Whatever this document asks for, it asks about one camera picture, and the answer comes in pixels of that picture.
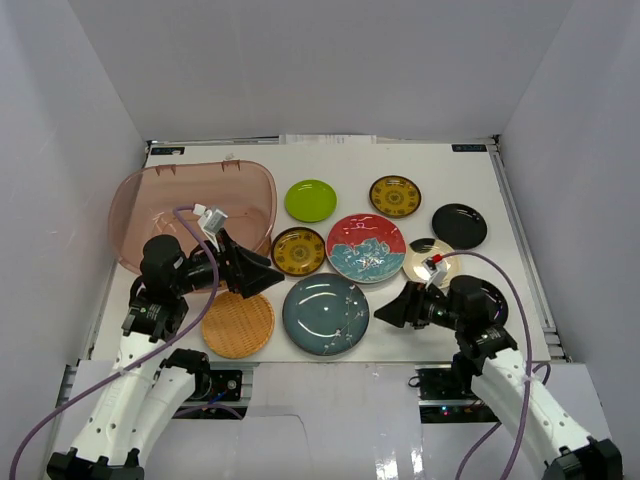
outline white wall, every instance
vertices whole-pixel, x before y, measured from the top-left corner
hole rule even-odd
[[[640,478],[639,45],[639,2],[575,2],[503,137],[562,341],[587,363],[629,478]]]
[[[0,476],[104,294],[111,197],[144,144],[66,0],[0,1]],[[36,478],[47,432],[21,462]]]
[[[145,139],[502,132],[571,0],[70,0]]]

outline red and blue plate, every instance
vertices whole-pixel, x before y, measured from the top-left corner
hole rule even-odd
[[[359,213],[336,223],[327,237],[327,257],[336,271],[353,282],[377,283],[395,275],[407,247],[393,222]]]

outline wicker placemat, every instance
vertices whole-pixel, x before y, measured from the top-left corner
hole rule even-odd
[[[225,292],[213,302],[202,320],[202,335],[209,348],[224,358],[245,358],[265,346],[275,326],[275,315],[262,295],[243,299]]]

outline lime green plate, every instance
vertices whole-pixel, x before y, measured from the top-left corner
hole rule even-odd
[[[296,220],[320,222],[333,213],[338,203],[336,192],[320,180],[303,180],[289,189],[284,198],[287,212]]]

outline robotic arm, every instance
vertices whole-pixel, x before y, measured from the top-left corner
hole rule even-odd
[[[434,285],[407,282],[400,296],[374,316],[399,328],[433,323],[453,330],[460,353],[453,358],[452,373],[462,390],[484,401],[514,438],[530,381],[522,449],[543,480],[621,480],[622,458],[613,442],[595,440],[540,380],[527,378],[515,340],[487,311],[481,285],[474,277],[456,277],[445,295]]]
[[[222,228],[226,216],[197,206],[220,279],[231,292],[251,297],[282,281],[269,259],[236,244]],[[175,337],[187,314],[186,293],[210,288],[213,266],[202,249],[187,258],[178,240],[159,235],[143,248],[141,275],[131,287],[129,310],[112,373]],[[143,480],[156,440],[182,403],[211,390],[209,359],[193,350],[166,349],[107,385],[68,453],[54,453],[52,480]]]

